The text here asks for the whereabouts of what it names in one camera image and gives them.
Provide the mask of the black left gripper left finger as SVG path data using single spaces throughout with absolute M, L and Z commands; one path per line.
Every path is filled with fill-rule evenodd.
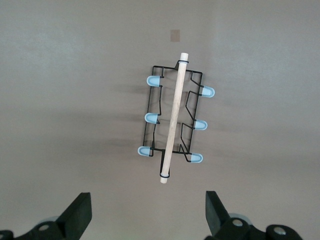
M 56 220 L 39 223 L 18 237 L 15 237 L 10 230 L 1 230 L 0 238 L 2 240 L 79 240 L 91 220 L 91 194 L 82 192 Z

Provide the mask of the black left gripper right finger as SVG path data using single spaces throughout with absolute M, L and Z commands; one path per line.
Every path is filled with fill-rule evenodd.
M 241 215 L 228 213 L 215 191 L 205 194 L 205 217 L 211 235 L 207 240 L 301 240 L 292 228 L 271 224 L 265 231 L 257 229 L 251 221 Z

